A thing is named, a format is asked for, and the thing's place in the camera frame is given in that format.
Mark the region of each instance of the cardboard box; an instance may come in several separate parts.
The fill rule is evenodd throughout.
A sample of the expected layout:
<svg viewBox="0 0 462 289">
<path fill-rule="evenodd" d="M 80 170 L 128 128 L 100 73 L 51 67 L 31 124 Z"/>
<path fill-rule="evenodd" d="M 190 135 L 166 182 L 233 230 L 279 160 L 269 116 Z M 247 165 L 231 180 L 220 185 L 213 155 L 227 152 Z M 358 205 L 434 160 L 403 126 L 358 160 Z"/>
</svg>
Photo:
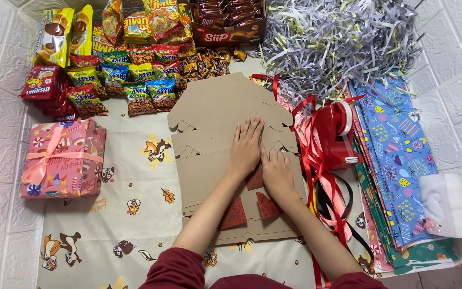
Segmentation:
<svg viewBox="0 0 462 289">
<path fill-rule="evenodd" d="M 266 17 L 243 26 L 216 28 L 198 23 L 197 19 L 194 18 L 194 5 L 193 2 L 190 2 L 190 25 L 196 46 L 246 46 L 263 42 L 266 34 Z M 266 16 L 264 4 L 262 9 L 262 15 Z"/>
<path fill-rule="evenodd" d="M 189 82 L 188 87 L 167 116 L 171 128 L 176 165 L 181 185 L 184 222 L 224 174 L 237 123 L 260 115 L 265 120 L 262 133 L 265 148 L 275 148 L 291 158 L 295 188 L 305 202 L 305 186 L 294 132 L 292 114 L 274 99 L 271 92 L 234 73 Z M 215 244 L 282 239 L 299 236 L 295 225 L 271 199 L 263 185 L 261 165 L 240 185 L 228 208 L 244 213 L 242 223 L 229 226 L 226 214 Z"/>
<path fill-rule="evenodd" d="M 44 153 L 53 139 L 56 128 L 61 128 L 61 138 L 53 155 L 85 152 L 104 156 L 106 129 L 91 119 L 33 124 L 31 126 L 28 154 Z M 39 163 L 41 158 L 28 159 L 25 174 Z M 21 197 L 26 199 L 72 198 L 98 195 L 101 186 L 103 163 L 86 158 L 52 157 L 46 162 L 45 174 L 38 184 L 22 184 Z"/>
</svg>

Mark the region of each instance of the pink ribbon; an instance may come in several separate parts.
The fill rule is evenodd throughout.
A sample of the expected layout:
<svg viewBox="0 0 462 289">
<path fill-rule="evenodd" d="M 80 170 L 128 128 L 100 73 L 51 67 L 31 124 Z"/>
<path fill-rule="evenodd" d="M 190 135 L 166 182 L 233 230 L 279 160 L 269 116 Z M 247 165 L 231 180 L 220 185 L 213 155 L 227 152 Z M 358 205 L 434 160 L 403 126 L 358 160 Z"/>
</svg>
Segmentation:
<svg viewBox="0 0 462 289">
<path fill-rule="evenodd" d="M 82 152 L 71 152 L 71 153 L 58 153 L 55 154 L 56 147 L 60 143 L 61 137 L 63 136 L 63 128 L 57 127 L 53 131 L 51 141 L 47 145 L 46 152 L 42 153 L 28 153 L 26 159 L 39 158 L 39 162 L 27 169 L 22 174 L 22 182 L 24 184 L 40 184 L 46 175 L 47 163 L 54 157 L 62 158 L 85 158 L 91 161 L 103 162 L 103 158 L 98 155 L 92 155 L 89 153 Z"/>
</svg>

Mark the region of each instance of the cardboard sheet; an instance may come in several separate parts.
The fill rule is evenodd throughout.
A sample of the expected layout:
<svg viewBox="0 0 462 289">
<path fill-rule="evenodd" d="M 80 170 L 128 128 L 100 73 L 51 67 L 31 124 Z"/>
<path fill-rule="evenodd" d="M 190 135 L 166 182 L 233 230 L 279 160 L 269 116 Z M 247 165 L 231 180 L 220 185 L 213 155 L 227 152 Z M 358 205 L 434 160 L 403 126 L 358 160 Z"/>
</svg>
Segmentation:
<svg viewBox="0 0 462 289">
<path fill-rule="evenodd" d="M 305 201 L 299 158 L 295 156 L 297 142 L 295 134 L 287 127 L 293 124 L 292 114 L 275 101 L 271 92 L 243 74 L 235 73 L 190 82 L 183 98 L 167 116 L 170 128 L 178 129 L 178 133 L 172 135 L 172 145 L 185 217 L 195 213 L 224 174 L 237 123 L 243 124 L 247 117 L 255 115 L 265 121 L 262 132 L 265 149 L 282 150 L 292 160 L 296 190 L 301 201 Z M 261 171 L 256 172 L 255 179 L 260 174 Z M 281 239 L 300 234 L 286 215 L 269 203 L 271 197 L 261 182 L 256 180 L 249 188 L 244 181 L 233 198 L 240 197 L 247 223 L 222 229 L 215 235 L 215 244 L 245 242 L 248 238 Z"/>
</svg>

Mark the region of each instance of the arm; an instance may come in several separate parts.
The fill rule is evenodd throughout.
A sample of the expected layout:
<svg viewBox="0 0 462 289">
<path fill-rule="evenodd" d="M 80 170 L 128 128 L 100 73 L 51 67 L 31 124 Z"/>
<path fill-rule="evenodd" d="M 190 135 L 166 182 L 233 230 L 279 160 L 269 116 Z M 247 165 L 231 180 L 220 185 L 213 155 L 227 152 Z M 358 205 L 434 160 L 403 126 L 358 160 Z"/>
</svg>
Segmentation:
<svg viewBox="0 0 462 289">
<path fill-rule="evenodd" d="M 362 272 L 354 257 L 301 202 L 295 191 L 290 158 L 274 149 L 267 155 L 261 144 L 261 162 L 268 192 L 299 228 L 327 277 L 335 281 L 344 274 Z"/>
<path fill-rule="evenodd" d="M 259 138 L 263 126 L 264 121 L 259 116 L 253 123 L 248 118 L 243 128 L 237 125 L 225 174 L 183 227 L 173 247 L 185 248 L 200 255 L 208 248 L 234 192 L 258 165 Z"/>
</svg>

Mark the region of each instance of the red tape dispenser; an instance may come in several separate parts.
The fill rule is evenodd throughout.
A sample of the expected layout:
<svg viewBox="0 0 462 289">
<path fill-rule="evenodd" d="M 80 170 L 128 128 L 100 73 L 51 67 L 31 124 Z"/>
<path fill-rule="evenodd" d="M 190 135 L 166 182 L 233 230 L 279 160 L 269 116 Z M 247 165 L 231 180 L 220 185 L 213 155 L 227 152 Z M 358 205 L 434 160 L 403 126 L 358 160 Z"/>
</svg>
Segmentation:
<svg viewBox="0 0 462 289">
<path fill-rule="evenodd" d="M 330 171 L 346 170 L 363 162 L 363 157 L 352 147 L 352 109 L 349 104 L 337 100 L 320 109 L 315 123 L 325 167 Z"/>
</svg>

